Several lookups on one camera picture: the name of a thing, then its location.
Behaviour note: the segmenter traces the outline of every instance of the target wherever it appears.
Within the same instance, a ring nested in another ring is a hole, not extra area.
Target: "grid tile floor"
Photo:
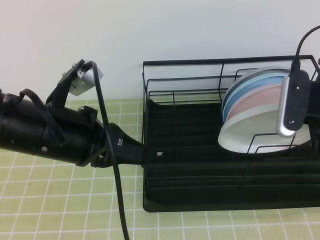
[[[96,100],[68,101],[82,105],[99,109]],[[107,100],[106,108],[110,122],[141,139],[141,99]],[[119,168],[130,239],[320,240],[320,207],[145,212],[143,169]],[[123,239],[113,170],[0,150],[0,240],[80,239]]]

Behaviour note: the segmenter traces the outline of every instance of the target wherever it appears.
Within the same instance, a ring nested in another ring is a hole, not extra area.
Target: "stack of plates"
[[[269,153],[288,148],[276,145],[290,145],[292,137],[264,135],[252,140],[256,134],[276,132],[282,82],[289,72],[283,67],[262,67],[233,83],[221,106],[224,125],[218,142],[223,148],[237,153],[255,153],[256,150]],[[292,144],[300,145],[309,140],[309,127],[305,124],[296,132]]]

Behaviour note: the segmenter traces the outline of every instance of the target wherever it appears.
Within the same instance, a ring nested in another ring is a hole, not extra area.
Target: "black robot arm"
[[[29,89],[23,90],[20,96],[0,92],[0,148],[82,167],[89,163],[92,167],[110,167],[112,162],[104,127],[97,119],[98,111],[89,106],[78,111],[65,107],[71,88],[77,90],[79,82],[93,77],[89,70],[84,60],[74,64],[45,104]],[[79,78],[79,72],[87,72],[86,78]],[[32,101],[24,99],[25,95]],[[116,124],[108,126],[117,163],[141,164],[143,144]]]

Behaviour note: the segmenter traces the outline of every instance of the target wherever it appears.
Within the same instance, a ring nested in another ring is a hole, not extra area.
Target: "drip tray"
[[[219,146],[220,103],[147,100],[143,208],[148,212],[320,206],[320,161],[310,143],[264,154]]]

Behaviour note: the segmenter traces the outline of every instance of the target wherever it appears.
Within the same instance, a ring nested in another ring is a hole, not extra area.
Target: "cable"
[[[48,109],[44,105],[44,103],[40,100],[37,94],[35,94],[30,89],[24,89],[20,92],[20,98],[21,100],[24,98],[24,96],[27,96],[31,99],[33,102],[35,108],[39,111],[41,114],[43,120],[45,121],[46,125],[49,127],[50,131],[52,132],[55,139],[58,141],[60,145],[62,145],[65,142],[65,137],[60,129],[60,127],[57,125],[54,118],[49,113]]]
[[[119,171],[117,159],[115,156],[114,148],[113,148],[112,142],[111,142],[109,121],[108,121],[104,97],[102,95],[101,85],[100,85],[100,81],[99,81],[98,68],[97,68],[97,64],[93,61],[90,61],[87,64],[92,66],[96,94],[98,97],[103,127],[104,127],[105,134],[106,134],[106,143],[105,144],[109,145],[109,148],[110,148],[109,151],[111,154],[111,163],[113,165],[114,181],[115,181],[116,194],[118,197],[119,214],[120,214],[120,221],[121,221],[123,236],[124,236],[124,240],[129,240],[129,233],[128,233],[128,228],[127,228],[127,223],[126,223],[126,215],[125,215],[124,198],[122,195],[120,171]]]
[[[299,61],[299,54],[300,54],[300,50],[301,50],[302,44],[307,39],[307,37],[309,37],[310,34],[312,34],[313,32],[315,32],[315,31],[317,31],[319,29],[320,29],[320,25],[312,28],[300,40],[299,45],[298,45],[298,47],[296,49],[296,53],[295,53],[294,59],[293,59],[292,64],[291,64],[290,74],[292,74],[296,70],[300,70],[300,65],[301,64],[300,64],[300,61]]]

